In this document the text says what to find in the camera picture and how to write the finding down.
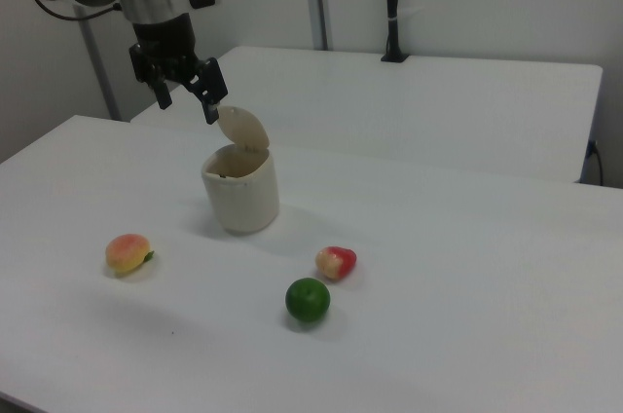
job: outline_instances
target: cable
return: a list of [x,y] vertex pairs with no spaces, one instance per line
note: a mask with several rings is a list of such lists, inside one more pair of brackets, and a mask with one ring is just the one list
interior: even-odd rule
[[104,9],[103,11],[96,12],[95,14],[91,14],[89,16],[84,16],[84,17],[68,17],[68,16],[62,16],[61,14],[57,14],[56,12],[51,11],[46,6],[44,6],[44,4],[43,4],[43,2],[41,2],[41,0],[34,0],[34,1],[41,9],[44,10],[44,12],[46,14],[50,14],[52,17],[55,17],[55,18],[61,19],[61,20],[65,20],[65,21],[90,20],[90,19],[95,19],[97,17],[101,17],[101,16],[103,16],[105,14],[108,14],[109,12],[121,11],[121,5],[119,3],[115,3],[111,7],[109,7],[108,9]]
[[604,185],[604,167],[602,166],[602,155],[600,155],[600,151],[597,149],[597,145],[593,145],[593,151],[597,156],[597,164],[600,167],[600,186]]

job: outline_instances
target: table surface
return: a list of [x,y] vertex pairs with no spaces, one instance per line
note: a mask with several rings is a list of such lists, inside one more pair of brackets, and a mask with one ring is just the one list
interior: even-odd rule
[[[223,232],[202,134],[73,118],[0,165],[0,392],[45,411],[623,409],[623,194],[276,146],[281,212]],[[104,266],[123,233],[154,260]],[[285,312],[326,245],[326,319]]]
[[[580,178],[600,67],[240,47],[219,59],[230,94],[274,145],[539,179]],[[205,132],[178,88],[132,122]]]

